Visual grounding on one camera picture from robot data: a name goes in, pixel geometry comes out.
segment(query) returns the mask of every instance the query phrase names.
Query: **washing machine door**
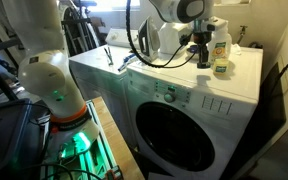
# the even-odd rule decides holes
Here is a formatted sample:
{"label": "washing machine door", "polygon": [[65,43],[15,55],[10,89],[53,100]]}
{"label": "washing machine door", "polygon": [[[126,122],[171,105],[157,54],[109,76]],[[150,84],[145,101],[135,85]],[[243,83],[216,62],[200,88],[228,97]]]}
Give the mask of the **washing machine door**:
{"label": "washing machine door", "polygon": [[179,168],[203,171],[214,161],[214,147],[207,134],[178,109],[157,102],[142,104],[136,124],[147,145]]}

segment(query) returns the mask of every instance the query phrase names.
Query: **window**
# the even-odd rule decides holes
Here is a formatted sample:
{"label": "window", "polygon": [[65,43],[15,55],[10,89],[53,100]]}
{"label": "window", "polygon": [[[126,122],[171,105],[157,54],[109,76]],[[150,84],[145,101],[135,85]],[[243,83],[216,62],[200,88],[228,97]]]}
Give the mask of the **window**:
{"label": "window", "polygon": [[[89,6],[90,11],[120,11],[126,10],[127,0],[93,0],[96,6]],[[131,9],[138,10],[140,8],[140,0],[131,0]]]}

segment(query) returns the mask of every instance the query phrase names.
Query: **orange ring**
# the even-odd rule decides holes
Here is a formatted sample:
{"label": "orange ring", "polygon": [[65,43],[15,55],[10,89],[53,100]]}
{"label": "orange ring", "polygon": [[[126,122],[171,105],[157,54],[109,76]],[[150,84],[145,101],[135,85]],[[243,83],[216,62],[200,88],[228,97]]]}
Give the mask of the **orange ring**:
{"label": "orange ring", "polygon": [[65,118],[58,118],[56,116],[54,116],[53,114],[51,115],[51,122],[56,122],[56,123],[66,123],[66,122],[70,122],[73,121],[79,117],[81,117],[82,115],[85,114],[86,112],[86,103],[84,104],[84,106],[82,107],[82,109],[80,111],[78,111],[77,113],[73,114],[72,116],[69,117],[65,117]]}

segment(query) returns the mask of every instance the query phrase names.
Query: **white washing machine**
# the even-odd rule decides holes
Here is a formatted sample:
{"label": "white washing machine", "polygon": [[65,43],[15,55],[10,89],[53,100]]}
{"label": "white washing machine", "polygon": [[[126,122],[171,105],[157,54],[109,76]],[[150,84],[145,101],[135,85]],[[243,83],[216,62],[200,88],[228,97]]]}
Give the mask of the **white washing machine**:
{"label": "white washing machine", "polygon": [[[257,106],[262,55],[242,48],[225,75],[197,69],[196,61],[175,69],[128,66],[139,151],[177,179],[219,179]],[[182,54],[170,66],[185,59]]]}
{"label": "white washing machine", "polygon": [[109,65],[104,45],[82,54],[70,57],[70,68],[85,100],[102,96],[124,140],[131,147],[136,145],[134,133],[130,125],[130,117],[126,100],[126,69],[118,71],[123,59],[129,55],[130,49],[109,46],[113,65]]}

